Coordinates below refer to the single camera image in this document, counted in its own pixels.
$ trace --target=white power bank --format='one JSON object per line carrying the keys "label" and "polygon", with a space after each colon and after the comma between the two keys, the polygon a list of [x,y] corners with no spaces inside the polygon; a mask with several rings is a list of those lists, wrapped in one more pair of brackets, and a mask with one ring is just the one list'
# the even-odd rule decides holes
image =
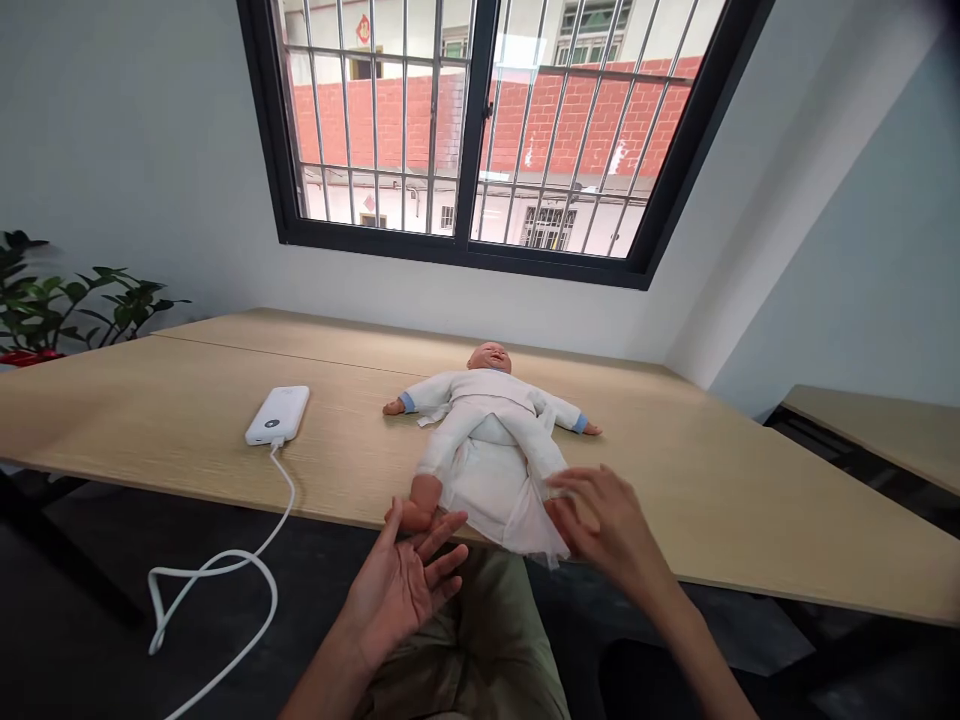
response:
{"label": "white power bank", "polygon": [[268,445],[279,437],[293,440],[309,397],[310,388],[306,385],[271,390],[247,429],[247,445]]}

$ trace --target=doll face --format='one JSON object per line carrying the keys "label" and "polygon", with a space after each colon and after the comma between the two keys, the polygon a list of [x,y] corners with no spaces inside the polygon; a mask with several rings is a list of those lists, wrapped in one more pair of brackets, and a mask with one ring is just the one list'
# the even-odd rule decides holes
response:
{"label": "doll face", "polygon": [[513,363],[510,362],[510,355],[500,343],[484,343],[476,350],[467,361],[467,369],[477,370],[480,368],[493,368],[502,370],[510,374],[513,370]]}

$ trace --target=potted plant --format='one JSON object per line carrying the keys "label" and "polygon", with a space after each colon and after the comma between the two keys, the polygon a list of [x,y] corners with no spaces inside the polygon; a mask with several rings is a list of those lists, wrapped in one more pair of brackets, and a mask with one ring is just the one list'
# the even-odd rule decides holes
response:
{"label": "potted plant", "polygon": [[[78,280],[41,279],[27,274],[26,256],[47,245],[46,241],[31,240],[17,230],[5,232],[4,243],[5,247],[0,245],[0,363],[23,367],[63,357],[60,343],[64,338],[90,350],[132,340],[154,315],[190,302],[158,297],[165,285],[138,280],[126,268],[95,267],[92,274],[96,277],[78,273]],[[100,296],[113,304],[112,318],[80,307],[98,289],[112,291]],[[73,324],[77,314],[96,324],[81,329]]]}

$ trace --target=human arm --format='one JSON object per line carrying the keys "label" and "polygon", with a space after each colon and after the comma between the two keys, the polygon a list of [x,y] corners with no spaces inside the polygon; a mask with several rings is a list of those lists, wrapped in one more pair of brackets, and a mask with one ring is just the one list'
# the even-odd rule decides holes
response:
{"label": "human arm", "polygon": [[601,428],[590,422],[576,405],[540,388],[534,388],[533,406],[538,415],[548,408],[552,410],[555,414],[556,424],[564,430],[571,430],[578,435],[599,435],[603,432]]}
{"label": "human arm", "polygon": [[412,385],[396,400],[383,406],[384,415],[417,412],[420,408],[438,407],[450,402],[450,390],[455,372],[445,372]]}
{"label": "human arm", "polygon": [[429,532],[398,543],[402,515],[394,498],[390,520],[280,720],[352,717],[387,656],[460,590],[461,579],[451,573],[466,560],[465,545],[426,563],[463,527],[466,513],[445,515]]}
{"label": "human arm", "polygon": [[614,582],[659,631],[710,720],[757,718],[703,616],[683,592],[626,482],[605,465],[570,468],[547,480],[572,493],[596,517],[581,522],[570,497],[548,511],[567,545]]}

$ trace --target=building window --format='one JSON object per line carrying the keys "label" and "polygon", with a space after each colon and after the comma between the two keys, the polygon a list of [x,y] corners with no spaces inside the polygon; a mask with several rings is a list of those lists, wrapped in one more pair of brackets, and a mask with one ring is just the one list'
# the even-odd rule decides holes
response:
{"label": "building window", "polygon": [[444,28],[440,55],[449,58],[467,56],[468,29],[464,27]]}
{"label": "building window", "polygon": [[520,244],[539,250],[566,250],[567,241],[570,239],[570,231],[577,219],[577,211],[567,210],[567,216],[563,223],[560,222],[560,218],[563,217],[563,210],[560,208],[540,208],[536,223],[533,222],[534,212],[536,212],[536,208],[527,208]]}
{"label": "building window", "polygon": [[[357,48],[354,52],[370,52],[370,48]],[[383,45],[377,46],[377,52],[383,52]],[[351,59],[350,60],[350,79],[351,80],[369,80],[370,71],[373,69],[372,60]],[[383,77],[383,63],[377,60],[377,80]]]}
{"label": "building window", "polygon": [[[360,224],[364,227],[377,227],[377,223],[374,222],[374,216],[368,213],[360,213]],[[387,216],[380,216],[380,227],[387,226]]]}
{"label": "building window", "polygon": [[569,37],[573,35],[577,23],[577,11],[583,6],[580,18],[580,35],[592,35],[594,33],[606,33],[613,25],[619,32],[627,27],[627,18],[630,15],[630,0],[623,0],[620,7],[620,14],[617,15],[614,23],[614,15],[617,12],[617,3],[614,0],[600,0],[599,2],[586,3],[567,3],[563,10],[563,20],[560,23],[560,37]]}
{"label": "building window", "polygon": [[280,241],[645,290],[773,0],[722,1],[237,0]]}
{"label": "building window", "polygon": [[440,208],[440,229],[453,227],[453,205],[444,205]]}
{"label": "building window", "polygon": [[[620,52],[620,44],[623,42],[622,35],[614,36],[614,41],[610,45],[610,51],[607,53],[607,62],[614,62]],[[573,60],[571,65],[584,65],[586,63],[599,63],[603,57],[603,48],[606,46],[605,37],[587,38],[578,40],[577,47],[573,51]],[[570,42],[560,41],[557,43],[557,51],[554,56],[554,65],[566,65],[567,55],[570,53]]]}

